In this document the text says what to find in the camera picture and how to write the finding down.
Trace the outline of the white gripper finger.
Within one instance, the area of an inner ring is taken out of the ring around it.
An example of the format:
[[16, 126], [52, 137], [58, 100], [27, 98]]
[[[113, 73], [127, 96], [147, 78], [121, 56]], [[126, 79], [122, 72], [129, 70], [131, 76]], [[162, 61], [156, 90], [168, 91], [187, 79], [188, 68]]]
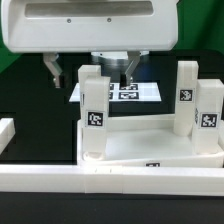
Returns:
[[132, 74], [137, 68], [140, 62], [140, 55], [139, 51], [128, 51], [128, 65], [124, 72], [120, 74], [120, 86], [121, 87], [129, 87], [133, 80]]
[[53, 81], [56, 88], [61, 88], [63, 86], [63, 70], [59, 63], [57, 62], [59, 58], [58, 53], [44, 53], [43, 62], [53, 75]]

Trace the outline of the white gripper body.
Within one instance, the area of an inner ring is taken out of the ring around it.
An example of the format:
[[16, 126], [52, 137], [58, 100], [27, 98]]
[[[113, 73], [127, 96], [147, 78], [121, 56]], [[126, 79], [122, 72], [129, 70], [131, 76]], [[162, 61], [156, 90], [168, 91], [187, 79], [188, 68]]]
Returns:
[[14, 53], [160, 51], [178, 40], [179, 0], [1, 0]]

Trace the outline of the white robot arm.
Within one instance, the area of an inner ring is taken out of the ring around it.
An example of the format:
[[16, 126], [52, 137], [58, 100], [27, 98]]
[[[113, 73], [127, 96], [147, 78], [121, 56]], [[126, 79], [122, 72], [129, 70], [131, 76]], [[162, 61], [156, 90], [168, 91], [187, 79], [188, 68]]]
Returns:
[[86, 53], [127, 65], [125, 83], [140, 56], [171, 50], [178, 40], [180, 0], [1, 0], [4, 45], [13, 53], [41, 53], [61, 85], [61, 53]]

